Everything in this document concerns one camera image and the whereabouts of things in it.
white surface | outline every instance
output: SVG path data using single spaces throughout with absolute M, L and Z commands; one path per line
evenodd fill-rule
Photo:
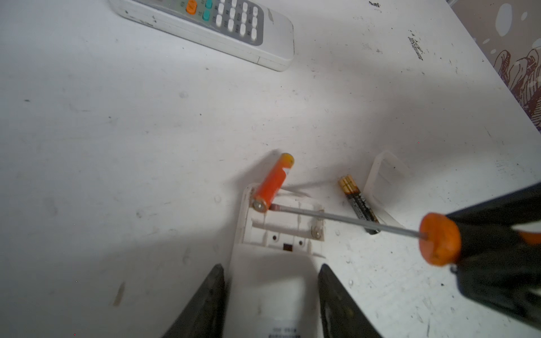
M 326 263 L 324 220 L 309 216 L 258 213 L 250 198 L 259 185 L 242 194 L 223 329 L 224 338 L 268 338 L 269 334 L 323 338 L 319 318 L 318 272 Z M 280 205 L 322 210 L 316 200 L 280 190 Z M 312 227 L 321 237 L 312 238 Z M 292 251 L 283 249 L 284 244 Z
M 290 190 L 352 217 L 338 177 L 362 185 L 391 151 L 414 174 L 388 210 L 407 228 L 541 179 L 541 136 L 445 2 L 259 3 L 295 25 L 285 72 L 104 0 L 2 2 L 0 336 L 159 337 L 227 269 L 241 192 L 282 151 Z M 327 233 L 386 338 L 539 335 L 462 298 L 415 240 Z
M 265 32 L 263 38 L 260 38 L 262 42 L 258 45 L 251 45 L 246 41 L 239 40 L 235 33 L 229 36 L 223 31 L 211 29 L 212 26 L 209 28 L 193 23 L 136 0 L 109 1 L 111 7 L 126 19 L 200 43 L 264 67 L 284 71 L 293 60 L 294 40 L 291 21 L 284 15 L 266 7 L 262 7 L 262 10 L 267 13 L 269 24 L 263 25 Z M 231 6 L 236 6 L 236 2 L 232 2 Z M 235 8 L 229 8 L 230 20 L 227 26 L 229 32 L 233 31 L 235 13 Z M 257 32 L 253 32 L 252 40 L 256 40 L 256 36 Z

white polka dot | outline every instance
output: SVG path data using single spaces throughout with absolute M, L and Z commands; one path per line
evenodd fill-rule
M 511 29 L 511 23 L 513 22 L 513 9 L 509 4 L 503 4 L 498 10 L 496 16 L 496 32 L 500 36 L 505 36 Z

white remote control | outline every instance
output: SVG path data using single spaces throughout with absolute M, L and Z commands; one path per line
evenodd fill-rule
M 109 0 L 121 16 L 262 66 L 286 70 L 293 24 L 249 0 Z

orange button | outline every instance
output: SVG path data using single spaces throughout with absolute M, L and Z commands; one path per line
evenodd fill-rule
M 195 14 L 196 9 L 197 9 L 197 2 L 195 0 L 188 1 L 188 5 L 186 6 L 186 12 L 193 15 Z

black and gold battery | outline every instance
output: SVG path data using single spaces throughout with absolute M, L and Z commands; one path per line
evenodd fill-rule
M 366 199 L 361 194 L 359 187 L 357 187 L 351 175 L 340 178 L 338 180 L 338 185 L 340 185 L 340 188 L 346 194 L 347 200 L 353 207 L 353 211 L 355 211 L 355 214 L 359 219 L 379 223 L 378 218 L 375 216 L 374 212 L 366 202 Z M 366 228 L 365 230 L 371 235 L 375 235 L 380 232 L 379 230 Z

